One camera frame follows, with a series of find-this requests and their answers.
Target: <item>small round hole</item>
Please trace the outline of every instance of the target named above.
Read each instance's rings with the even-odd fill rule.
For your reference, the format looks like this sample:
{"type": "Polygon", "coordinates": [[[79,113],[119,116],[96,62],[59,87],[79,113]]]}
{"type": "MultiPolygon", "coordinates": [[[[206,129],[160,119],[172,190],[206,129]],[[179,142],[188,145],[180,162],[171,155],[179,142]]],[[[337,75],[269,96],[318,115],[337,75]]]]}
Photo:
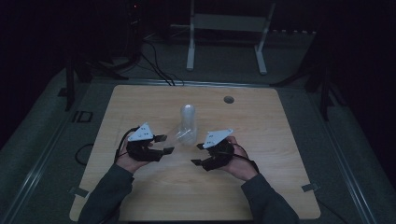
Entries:
{"type": "Polygon", "coordinates": [[[232,96],[224,96],[224,102],[227,104],[232,104],[234,102],[234,99],[232,96]]]}

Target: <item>hand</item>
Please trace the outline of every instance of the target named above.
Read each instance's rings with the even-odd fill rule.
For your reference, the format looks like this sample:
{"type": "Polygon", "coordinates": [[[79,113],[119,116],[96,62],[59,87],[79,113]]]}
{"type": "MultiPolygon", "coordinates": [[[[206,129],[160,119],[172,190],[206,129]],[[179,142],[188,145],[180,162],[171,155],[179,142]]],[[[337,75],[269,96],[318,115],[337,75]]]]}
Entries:
{"type": "Polygon", "coordinates": [[[130,173],[134,174],[134,172],[136,172],[140,167],[149,164],[149,161],[136,161],[134,159],[132,159],[126,150],[126,145],[128,144],[128,138],[125,138],[124,144],[122,146],[122,150],[119,153],[119,155],[122,155],[120,157],[118,157],[116,164],[129,171],[130,173]]]}
{"type": "MultiPolygon", "coordinates": [[[[235,137],[229,136],[226,138],[232,144],[238,144],[236,142],[235,137]]],[[[248,154],[244,149],[237,145],[233,145],[234,154],[248,157],[248,154]]],[[[220,170],[230,173],[231,175],[235,176],[238,179],[248,181],[249,179],[253,178],[257,175],[257,171],[254,169],[253,165],[250,162],[245,161],[241,158],[233,157],[233,159],[225,166],[220,167],[220,170]]]]}

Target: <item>white stand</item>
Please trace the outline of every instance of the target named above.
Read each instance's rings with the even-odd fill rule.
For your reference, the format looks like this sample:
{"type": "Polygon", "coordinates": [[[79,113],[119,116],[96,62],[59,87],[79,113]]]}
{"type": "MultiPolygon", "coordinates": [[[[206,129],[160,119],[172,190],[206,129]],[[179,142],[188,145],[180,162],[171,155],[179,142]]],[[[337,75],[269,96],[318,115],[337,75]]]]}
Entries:
{"type": "Polygon", "coordinates": [[[262,32],[260,43],[254,47],[256,52],[257,64],[259,66],[260,74],[266,75],[267,69],[264,58],[262,57],[262,47],[264,46],[265,37],[268,34],[268,28],[271,24],[271,19],[274,14],[276,4],[273,3],[269,10],[267,18],[264,17],[240,17],[240,16],[224,16],[212,14],[195,14],[194,0],[191,0],[191,14],[190,14],[190,44],[189,53],[187,56],[187,70],[194,69],[194,54],[195,54],[195,29],[212,29],[212,30],[233,30],[233,31],[250,31],[262,32]]]}

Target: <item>jacket sleeve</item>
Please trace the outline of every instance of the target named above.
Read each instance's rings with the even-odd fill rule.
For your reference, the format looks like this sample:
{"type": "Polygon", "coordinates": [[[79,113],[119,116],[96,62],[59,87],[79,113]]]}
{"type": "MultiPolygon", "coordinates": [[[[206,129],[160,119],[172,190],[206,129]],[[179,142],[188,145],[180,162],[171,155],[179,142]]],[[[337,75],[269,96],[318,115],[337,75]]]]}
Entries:
{"type": "Polygon", "coordinates": [[[262,174],[242,185],[250,205],[254,223],[300,223],[300,219],[286,200],[271,188],[262,174]]]}
{"type": "Polygon", "coordinates": [[[132,191],[133,176],[113,164],[82,208],[78,223],[117,223],[120,204],[132,191]]]}

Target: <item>wooden table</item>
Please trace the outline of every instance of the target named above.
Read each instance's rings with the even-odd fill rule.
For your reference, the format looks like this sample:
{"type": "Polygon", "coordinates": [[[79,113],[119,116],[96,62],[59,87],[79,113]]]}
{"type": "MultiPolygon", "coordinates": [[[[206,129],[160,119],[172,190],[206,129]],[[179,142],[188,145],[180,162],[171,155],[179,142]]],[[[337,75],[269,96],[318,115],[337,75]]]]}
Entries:
{"type": "MultiPolygon", "coordinates": [[[[239,145],[259,166],[271,186],[301,219],[320,211],[277,92],[259,88],[117,86],[108,104],[80,188],[92,191],[114,160],[124,133],[148,122],[154,134],[168,133],[180,123],[180,108],[196,108],[198,142],[208,131],[231,128],[239,145]],[[226,104],[225,96],[234,102],[226,104]]],[[[135,175],[134,189],[121,206],[120,220],[246,220],[251,219],[243,181],[196,167],[206,159],[197,147],[178,146],[160,162],[135,175]]],[[[76,196],[70,218],[77,220],[86,199],[76,196]]]]}

